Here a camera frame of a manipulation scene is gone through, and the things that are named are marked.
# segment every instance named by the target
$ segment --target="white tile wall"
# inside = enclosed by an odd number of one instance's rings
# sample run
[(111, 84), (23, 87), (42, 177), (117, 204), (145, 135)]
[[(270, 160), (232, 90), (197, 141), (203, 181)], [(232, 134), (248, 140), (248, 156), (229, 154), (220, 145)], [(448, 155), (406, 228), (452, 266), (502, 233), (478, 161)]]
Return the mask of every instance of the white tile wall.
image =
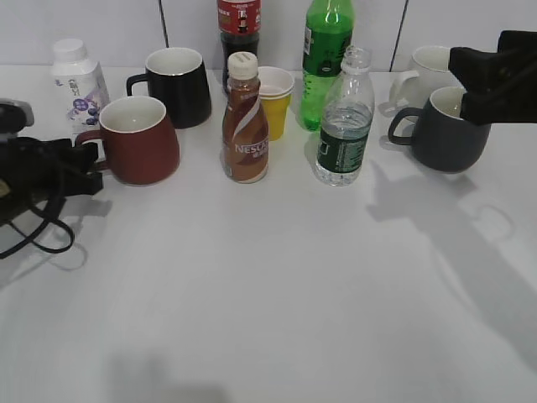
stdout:
[(51, 45), (83, 39), (110, 66), (142, 66), (164, 46), (158, 0), (1, 0), (0, 64), (49, 64)]
[(424, 44), (495, 51), (504, 29), (537, 31), (535, 0), (410, 0), (395, 71)]
[[(386, 71), (404, 0), (353, 0), (355, 43), (374, 50), (373, 68)], [(260, 59), (299, 70), (305, 13), (311, 0), (263, 0)], [(158, 0), (0, 0), (0, 64), (48, 64), (50, 46), (79, 37), (103, 65), (142, 66), (164, 47)], [(209, 68), (222, 66), (216, 0), (163, 0), (172, 46), (199, 50)], [(502, 29), (537, 30), (535, 0), (409, 0), (395, 70), (423, 44), (493, 50)]]
[[(185, 11), (185, 4), (196, 5)], [(263, 0), (259, 58), (262, 65), (300, 70), (305, 15), (311, 0)], [(394, 52), (404, 0), (354, 0), (354, 42), (374, 50), (373, 67), (386, 71)], [(216, 0), (164, 0), (171, 46), (199, 50), (209, 68), (222, 68)]]

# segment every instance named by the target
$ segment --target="black cable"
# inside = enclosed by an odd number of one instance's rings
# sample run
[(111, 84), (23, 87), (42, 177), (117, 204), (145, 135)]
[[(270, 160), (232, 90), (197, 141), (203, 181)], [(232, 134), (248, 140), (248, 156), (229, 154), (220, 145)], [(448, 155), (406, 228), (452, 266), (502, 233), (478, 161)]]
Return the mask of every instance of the black cable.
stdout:
[[(30, 234), (26, 235), (23, 233), (13, 222), (9, 223), (9, 226), (16, 231), (19, 235), (24, 237), (24, 240), (15, 245), (14, 247), (8, 249), (5, 252), (0, 253), (0, 259), (6, 259), (8, 256), (17, 253), (20, 249), (27, 246), (28, 244), (34, 245), (36, 248), (49, 253), (49, 254), (61, 254), (69, 250), (73, 243), (75, 242), (75, 233), (73, 230), (64, 222), (62, 222), (58, 217), (60, 216), (61, 210), (65, 205), (65, 172), (61, 163), (58, 161), (57, 155), (52, 152), (46, 143), (43, 143), (37, 139), (25, 139), (29, 143), (35, 143), (39, 145), (39, 153), (45, 160), (50, 160), (53, 163), (53, 166), (56, 170), (57, 184), (58, 188), (56, 193), (47, 201), (47, 205), (44, 210), (39, 210), (31, 200), (31, 196), (28, 195), (26, 200), (26, 207), (37, 217), (43, 219), (43, 222)], [(70, 238), (70, 242), (67, 246), (59, 249), (47, 248), (39, 243), (35, 242), (35, 239), (50, 225), (54, 224), (56, 227), (63, 229)]]
[(394, 69), (395, 56), (397, 55), (397, 50), (399, 49), (399, 42), (401, 40), (401, 34), (403, 33), (404, 20), (406, 19), (406, 12), (409, 9), (409, 0), (405, 0), (403, 8), (403, 16), (401, 17), (401, 24), (399, 25), (399, 32), (397, 33), (397, 40), (395, 41), (394, 54), (392, 55), (392, 62), (389, 65), (389, 71), (391, 72)]
[(168, 28), (166, 27), (166, 17), (164, 16), (162, 0), (159, 0), (159, 12), (160, 22), (162, 23), (162, 33), (164, 34), (164, 42), (166, 43), (166, 47), (169, 48)]

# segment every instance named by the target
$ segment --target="yellow cup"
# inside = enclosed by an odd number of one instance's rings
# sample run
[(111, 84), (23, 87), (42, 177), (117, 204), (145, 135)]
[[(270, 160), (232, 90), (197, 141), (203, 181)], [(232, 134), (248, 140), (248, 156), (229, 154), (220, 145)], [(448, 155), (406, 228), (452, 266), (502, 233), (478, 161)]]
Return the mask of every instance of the yellow cup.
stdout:
[(277, 67), (259, 67), (261, 81), (261, 102), (267, 115), (270, 141), (280, 139), (285, 131), (287, 108), (295, 88), (295, 79), (288, 72)]
[(287, 108), (291, 103), (291, 94), (285, 98), (272, 99), (261, 97), (263, 109), (267, 115), (270, 141), (276, 141), (284, 135)]

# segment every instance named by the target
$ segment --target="plastic bottle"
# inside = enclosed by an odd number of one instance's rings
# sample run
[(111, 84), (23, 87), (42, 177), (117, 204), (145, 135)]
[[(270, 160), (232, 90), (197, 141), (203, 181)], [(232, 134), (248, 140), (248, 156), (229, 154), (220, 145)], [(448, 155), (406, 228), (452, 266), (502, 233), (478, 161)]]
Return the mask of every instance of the plastic bottle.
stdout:
[(224, 171), (239, 183), (267, 173), (269, 123), (259, 97), (258, 59), (253, 53), (229, 57), (230, 94), (222, 125)]
[(315, 173), (328, 185), (351, 185), (362, 166), (375, 111), (370, 65), (370, 52), (349, 46), (326, 96)]
[(237, 52), (258, 54), (261, 0), (218, 0), (218, 24), (224, 50), (222, 85), (229, 93), (227, 60)]
[(352, 41), (351, 0), (314, 0), (306, 15), (302, 122), (311, 131), (321, 124), (326, 93), (340, 73), (345, 49)]
[(51, 74), (73, 134), (98, 127), (99, 113), (110, 102), (101, 65), (88, 58), (79, 39), (60, 40), (53, 50)]

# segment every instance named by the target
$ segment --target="mug handle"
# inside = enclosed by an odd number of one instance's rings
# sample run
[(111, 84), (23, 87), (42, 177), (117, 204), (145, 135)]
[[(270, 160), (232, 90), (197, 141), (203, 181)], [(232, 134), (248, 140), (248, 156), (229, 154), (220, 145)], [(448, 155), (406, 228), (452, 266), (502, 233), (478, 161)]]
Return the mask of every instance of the mug handle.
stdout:
[[(78, 136), (76, 136), (75, 146), (83, 145), (84, 143), (87, 143), (88, 141), (92, 141), (92, 140), (102, 141), (101, 130), (91, 130), (89, 132), (79, 134)], [(105, 160), (97, 161), (95, 165), (93, 165), (92, 169), (93, 170), (107, 170), (108, 163)]]
[(127, 96), (131, 97), (133, 95), (133, 85), (139, 82), (146, 82), (148, 80), (147, 74), (138, 74), (137, 76), (132, 76), (127, 79)]
[(418, 78), (419, 76), (420, 73), (416, 70), (400, 73), (389, 90), (389, 103), (396, 104), (401, 95), (401, 91), (403, 90), (404, 83), (408, 80)]
[(399, 113), (395, 116), (394, 120), (392, 121), (392, 124), (389, 125), (389, 130), (388, 130), (389, 141), (397, 145), (411, 145), (412, 137), (396, 136), (394, 134), (395, 129), (399, 126), (399, 124), (404, 118), (407, 118), (408, 116), (419, 117), (420, 114), (421, 114), (421, 109), (419, 109), (418, 107), (406, 107), (405, 109), (399, 111)]

